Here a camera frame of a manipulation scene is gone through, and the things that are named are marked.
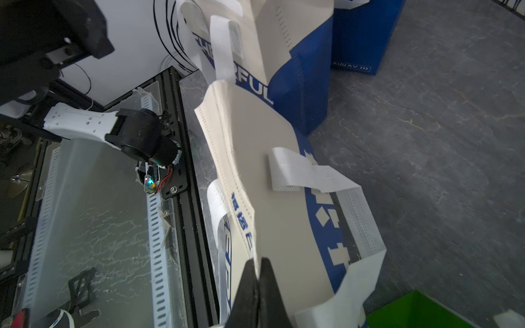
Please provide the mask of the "green white bag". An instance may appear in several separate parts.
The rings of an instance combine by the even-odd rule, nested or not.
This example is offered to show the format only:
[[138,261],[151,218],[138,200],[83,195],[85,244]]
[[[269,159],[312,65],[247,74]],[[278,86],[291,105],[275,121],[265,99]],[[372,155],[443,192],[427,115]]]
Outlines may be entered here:
[[474,325],[425,294],[413,291],[368,314],[364,327],[474,327]]

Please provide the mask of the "blue beige bag first row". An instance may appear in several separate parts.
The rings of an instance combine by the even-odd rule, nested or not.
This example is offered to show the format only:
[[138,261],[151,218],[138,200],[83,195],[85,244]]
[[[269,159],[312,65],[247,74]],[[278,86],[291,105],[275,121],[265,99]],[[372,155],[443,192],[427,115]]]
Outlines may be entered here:
[[335,1],[332,68],[376,75],[405,0]]

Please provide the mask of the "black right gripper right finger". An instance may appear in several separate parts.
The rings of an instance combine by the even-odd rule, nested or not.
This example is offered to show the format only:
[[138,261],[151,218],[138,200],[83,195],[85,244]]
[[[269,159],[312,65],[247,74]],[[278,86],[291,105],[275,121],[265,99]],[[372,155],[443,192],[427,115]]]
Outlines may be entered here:
[[292,328],[269,258],[262,258],[259,276],[258,321],[262,328]]

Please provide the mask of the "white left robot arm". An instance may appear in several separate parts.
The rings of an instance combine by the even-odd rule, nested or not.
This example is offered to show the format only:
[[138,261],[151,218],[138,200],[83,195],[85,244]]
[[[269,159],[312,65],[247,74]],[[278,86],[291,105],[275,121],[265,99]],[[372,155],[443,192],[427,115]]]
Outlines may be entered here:
[[175,166],[182,154],[154,109],[106,112],[61,79],[86,57],[114,50],[94,1],[1,2],[1,121],[54,142],[101,142],[137,161]]

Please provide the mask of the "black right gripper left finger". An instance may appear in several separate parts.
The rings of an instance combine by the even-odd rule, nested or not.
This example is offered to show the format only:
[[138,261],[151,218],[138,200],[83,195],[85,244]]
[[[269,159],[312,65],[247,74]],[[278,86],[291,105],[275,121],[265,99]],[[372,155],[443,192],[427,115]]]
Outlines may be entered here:
[[246,262],[225,328],[258,327],[259,281],[253,260]]

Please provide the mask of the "blue beige bag back row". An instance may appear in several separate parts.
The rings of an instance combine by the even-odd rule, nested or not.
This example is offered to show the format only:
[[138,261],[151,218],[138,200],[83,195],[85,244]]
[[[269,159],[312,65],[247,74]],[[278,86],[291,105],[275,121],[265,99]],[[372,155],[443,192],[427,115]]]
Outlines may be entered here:
[[254,94],[215,81],[196,109],[217,170],[220,326],[253,260],[269,258],[293,327],[364,327],[386,246],[362,187],[319,165],[308,140]]

